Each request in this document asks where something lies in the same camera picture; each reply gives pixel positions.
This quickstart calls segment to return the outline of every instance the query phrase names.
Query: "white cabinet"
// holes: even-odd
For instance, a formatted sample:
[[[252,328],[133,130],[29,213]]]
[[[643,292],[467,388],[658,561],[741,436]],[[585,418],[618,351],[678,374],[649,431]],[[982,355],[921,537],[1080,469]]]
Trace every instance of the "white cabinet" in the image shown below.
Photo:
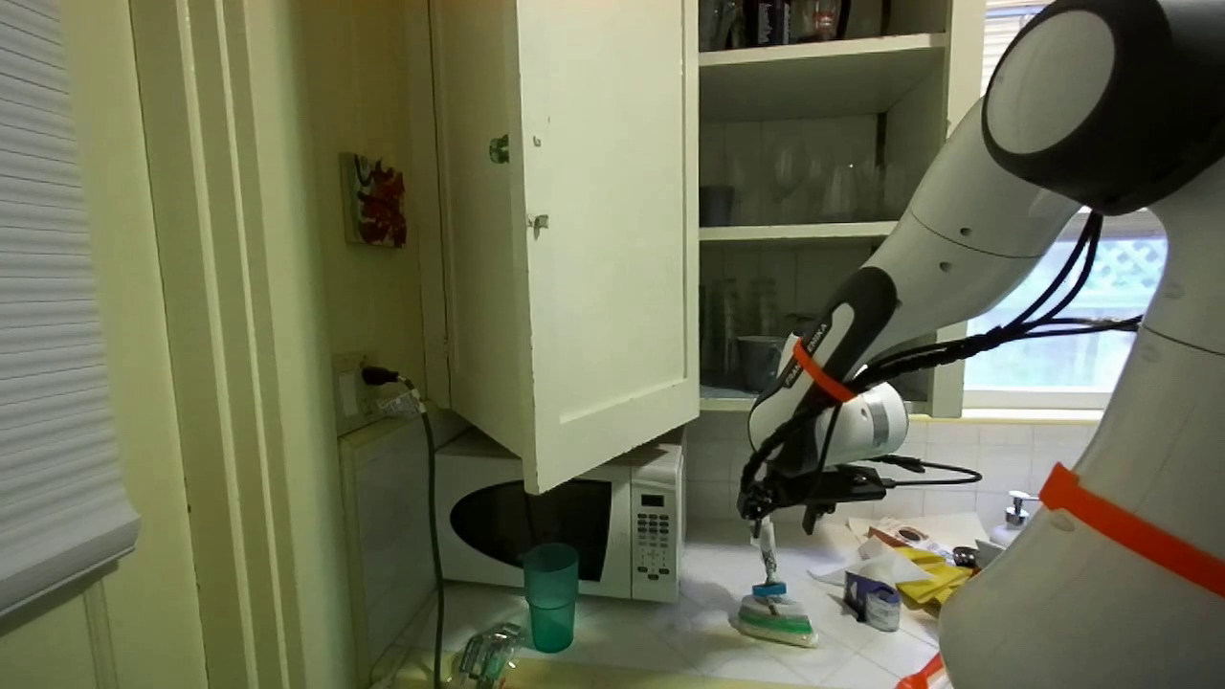
[[[847,9],[872,29],[700,53],[705,411],[751,407],[764,358],[755,339],[807,334],[977,98],[979,0]],[[958,412],[959,369],[913,374],[903,393]]]
[[[691,0],[433,0],[459,418],[560,485],[697,418]]]

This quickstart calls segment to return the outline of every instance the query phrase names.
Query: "countertop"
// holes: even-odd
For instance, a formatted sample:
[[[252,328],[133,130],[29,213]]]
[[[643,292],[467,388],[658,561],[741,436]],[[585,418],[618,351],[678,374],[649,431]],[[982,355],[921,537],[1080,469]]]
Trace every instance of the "countertop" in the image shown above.
[[[979,531],[977,517],[944,523],[969,537]],[[838,517],[824,517],[815,537],[775,523],[775,579],[812,616],[815,645],[747,638],[727,623],[740,598],[761,580],[761,559],[747,540],[747,523],[705,523],[685,537],[680,598],[672,605],[583,598],[570,649],[538,653],[520,645],[512,658],[524,672],[538,672],[542,661],[556,667],[549,681],[524,684],[894,689],[903,672],[913,672],[935,653],[935,620],[908,610],[894,633],[877,633],[842,610],[842,569],[857,561],[857,531],[860,523]],[[498,620],[524,623],[524,600],[516,589],[449,584],[442,620],[442,658],[450,658],[463,638]],[[421,623],[414,645],[415,653],[395,684],[424,684],[433,620]]]

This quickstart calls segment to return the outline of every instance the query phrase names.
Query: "open cabinet door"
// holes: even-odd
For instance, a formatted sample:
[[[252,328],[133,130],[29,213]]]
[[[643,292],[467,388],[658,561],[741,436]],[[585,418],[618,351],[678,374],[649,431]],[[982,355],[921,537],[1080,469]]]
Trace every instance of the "open cabinet door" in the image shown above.
[[[538,495],[697,418],[697,10],[500,0],[500,29],[484,0],[436,10],[450,402]],[[463,83],[479,64],[492,88]]]

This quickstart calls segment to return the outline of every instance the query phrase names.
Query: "microwave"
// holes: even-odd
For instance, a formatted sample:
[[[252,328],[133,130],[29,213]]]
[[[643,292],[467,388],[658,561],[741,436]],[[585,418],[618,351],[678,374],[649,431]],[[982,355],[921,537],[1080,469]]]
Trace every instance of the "microwave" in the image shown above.
[[[636,449],[546,495],[524,495],[520,458],[484,436],[436,457],[436,529],[449,580],[524,584],[533,545],[576,552],[576,594],[678,600],[680,445]]]

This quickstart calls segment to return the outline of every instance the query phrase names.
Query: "green cup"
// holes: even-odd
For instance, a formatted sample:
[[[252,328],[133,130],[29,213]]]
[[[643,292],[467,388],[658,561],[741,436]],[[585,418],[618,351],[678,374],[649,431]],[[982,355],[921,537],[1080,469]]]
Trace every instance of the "green cup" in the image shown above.
[[[576,552],[570,545],[535,545],[524,555],[524,594],[533,645],[560,653],[575,644]]]

